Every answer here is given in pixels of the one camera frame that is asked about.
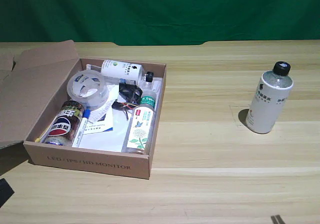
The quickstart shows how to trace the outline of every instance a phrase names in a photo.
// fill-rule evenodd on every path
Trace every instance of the cardboard box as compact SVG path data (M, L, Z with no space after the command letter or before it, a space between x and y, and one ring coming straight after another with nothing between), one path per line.
M101 66L102 62L103 59L79 58L72 40L24 51L16 65L12 55L3 56L0 149L23 142L35 165L149 179L165 91L165 64L134 62L163 78L149 155L34 142L68 100L70 77L87 64Z

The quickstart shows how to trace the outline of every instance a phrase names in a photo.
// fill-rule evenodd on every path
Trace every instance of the green backdrop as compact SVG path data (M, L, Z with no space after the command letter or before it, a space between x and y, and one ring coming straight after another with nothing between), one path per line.
M320 0L0 0L1 42L320 39Z

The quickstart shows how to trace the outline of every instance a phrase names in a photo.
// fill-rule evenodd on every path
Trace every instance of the white marker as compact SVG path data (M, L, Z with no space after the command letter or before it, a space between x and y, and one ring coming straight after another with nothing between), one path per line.
M73 148L78 148L79 145L80 145L80 142L81 142L81 139L82 139L82 136L85 132L85 129L86 129L86 125L87 125L87 122L88 122L88 118L90 117L90 110L89 109L86 109L83 113L83 117L82 117L82 120L80 122L80 125L79 125L79 128L75 134L75 137L73 139L73 142L72 142L72 147Z

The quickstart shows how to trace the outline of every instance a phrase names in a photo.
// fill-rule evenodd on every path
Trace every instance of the white bottle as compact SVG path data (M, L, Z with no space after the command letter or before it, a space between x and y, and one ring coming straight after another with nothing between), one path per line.
M294 86L288 76L290 68L287 62L278 61L273 70L262 74L245 119L252 131L265 134L273 128Z
M105 77L118 79L118 82L140 86L141 83L151 80L153 72L146 72L144 67L139 64L118 61L104 60L101 67L101 74Z

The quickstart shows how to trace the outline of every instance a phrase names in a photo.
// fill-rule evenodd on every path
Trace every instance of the packing tape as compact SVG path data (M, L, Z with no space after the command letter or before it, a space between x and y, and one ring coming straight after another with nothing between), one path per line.
M96 70L79 71L70 78L66 90L72 100L91 111L101 107L109 95L104 76Z

